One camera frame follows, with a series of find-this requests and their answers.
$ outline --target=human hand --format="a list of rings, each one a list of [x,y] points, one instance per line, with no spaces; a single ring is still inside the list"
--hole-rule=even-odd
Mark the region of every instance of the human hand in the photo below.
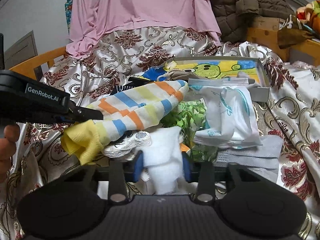
[[[17,124],[4,128],[4,138],[0,139],[0,183],[7,178],[7,171],[11,168],[11,157],[15,154],[16,142],[19,140],[20,127]]]

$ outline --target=white cotton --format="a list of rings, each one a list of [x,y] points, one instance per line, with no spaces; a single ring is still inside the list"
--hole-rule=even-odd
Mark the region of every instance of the white cotton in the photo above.
[[[152,144],[148,147],[136,147],[134,150],[143,152],[143,165],[148,168],[158,195],[180,192],[178,179],[184,180],[180,130],[180,127],[174,126],[149,131]]]

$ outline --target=cartoon drawing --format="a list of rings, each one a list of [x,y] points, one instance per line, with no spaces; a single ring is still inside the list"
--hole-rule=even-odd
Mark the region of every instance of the cartoon drawing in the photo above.
[[[177,65],[175,68],[186,72],[194,72],[195,74],[210,78],[218,79],[226,76],[236,77],[239,71],[247,73],[251,78],[259,82],[256,70],[256,62],[253,60],[212,60],[206,63],[203,61],[198,63],[188,63]]]
[[[195,74],[206,78],[217,78],[221,73],[219,66],[212,64],[200,64],[194,69]]]

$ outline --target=quilted jacket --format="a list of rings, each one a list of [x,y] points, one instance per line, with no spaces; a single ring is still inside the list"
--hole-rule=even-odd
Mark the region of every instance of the quilted jacket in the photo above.
[[[294,14],[286,0],[210,0],[222,41],[245,41],[255,16],[287,19]]]

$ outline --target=pink cloth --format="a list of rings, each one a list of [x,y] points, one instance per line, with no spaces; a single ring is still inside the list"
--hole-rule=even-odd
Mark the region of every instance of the pink cloth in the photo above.
[[[209,0],[73,0],[67,52],[85,58],[105,33],[148,26],[181,26],[221,35]]]

